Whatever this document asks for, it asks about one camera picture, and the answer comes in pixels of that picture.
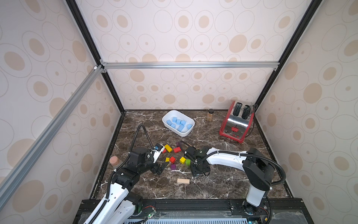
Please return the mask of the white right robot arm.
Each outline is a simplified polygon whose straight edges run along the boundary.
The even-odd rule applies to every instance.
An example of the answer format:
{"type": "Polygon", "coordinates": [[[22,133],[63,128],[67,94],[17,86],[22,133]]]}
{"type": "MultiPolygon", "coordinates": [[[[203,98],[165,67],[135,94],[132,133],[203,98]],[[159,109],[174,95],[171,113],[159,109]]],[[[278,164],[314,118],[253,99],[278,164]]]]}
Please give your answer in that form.
{"type": "Polygon", "coordinates": [[[188,147],[182,150],[191,160],[190,169],[194,177],[208,175],[211,165],[222,165],[243,171],[249,182],[249,191],[243,204],[247,214],[252,215],[260,207],[273,185],[285,182],[286,173],[277,162],[265,157],[258,149],[234,152],[205,147],[198,150],[188,147]]]}

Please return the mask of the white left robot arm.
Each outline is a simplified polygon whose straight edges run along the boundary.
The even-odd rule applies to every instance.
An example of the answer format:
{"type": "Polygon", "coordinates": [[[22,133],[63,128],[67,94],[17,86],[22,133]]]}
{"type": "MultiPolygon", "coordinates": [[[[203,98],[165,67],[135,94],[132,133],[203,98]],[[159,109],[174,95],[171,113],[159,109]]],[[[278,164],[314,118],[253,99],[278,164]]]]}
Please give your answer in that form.
{"type": "Polygon", "coordinates": [[[160,175],[164,171],[168,162],[157,162],[164,149],[161,144],[156,144],[153,149],[134,148],[124,165],[114,170],[105,196],[85,223],[123,224],[132,215],[140,213],[142,197],[131,190],[143,173],[151,171],[160,175]]]}

